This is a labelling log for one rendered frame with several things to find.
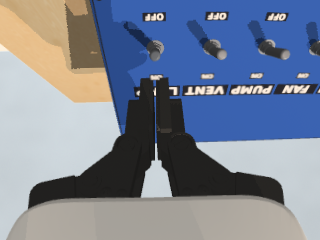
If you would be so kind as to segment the blue switch panel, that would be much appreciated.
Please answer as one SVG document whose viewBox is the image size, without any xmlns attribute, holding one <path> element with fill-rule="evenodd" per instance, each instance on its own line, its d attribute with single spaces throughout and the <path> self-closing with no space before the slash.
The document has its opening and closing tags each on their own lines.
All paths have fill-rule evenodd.
<svg viewBox="0 0 320 240">
<path fill-rule="evenodd" d="M 121 135 L 150 78 L 157 143 L 156 80 L 168 77 L 195 142 L 320 138 L 320 0 L 90 4 Z"/>
</svg>

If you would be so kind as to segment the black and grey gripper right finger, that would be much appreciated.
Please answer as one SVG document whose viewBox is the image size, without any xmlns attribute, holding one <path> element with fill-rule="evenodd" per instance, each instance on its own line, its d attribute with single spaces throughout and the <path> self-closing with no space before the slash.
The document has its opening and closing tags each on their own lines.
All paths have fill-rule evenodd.
<svg viewBox="0 0 320 240">
<path fill-rule="evenodd" d="M 274 178 L 237 172 L 197 148 L 185 133 L 181 99 L 170 99 L 168 78 L 156 80 L 157 155 L 168 173 L 172 197 L 252 195 L 284 204 L 283 189 Z"/>
</svg>

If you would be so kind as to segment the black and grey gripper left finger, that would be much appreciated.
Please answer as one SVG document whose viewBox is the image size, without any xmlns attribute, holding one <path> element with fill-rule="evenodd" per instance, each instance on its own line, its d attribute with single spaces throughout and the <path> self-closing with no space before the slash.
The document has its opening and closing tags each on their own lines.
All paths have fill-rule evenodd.
<svg viewBox="0 0 320 240">
<path fill-rule="evenodd" d="M 155 161 L 154 85 L 141 78 L 139 100 L 129 100 L 125 134 L 112 151 L 80 176 L 67 176 L 36 184 L 28 209 L 51 200 L 69 198 L 141 198 L 145 172 Z"/>
</svg>

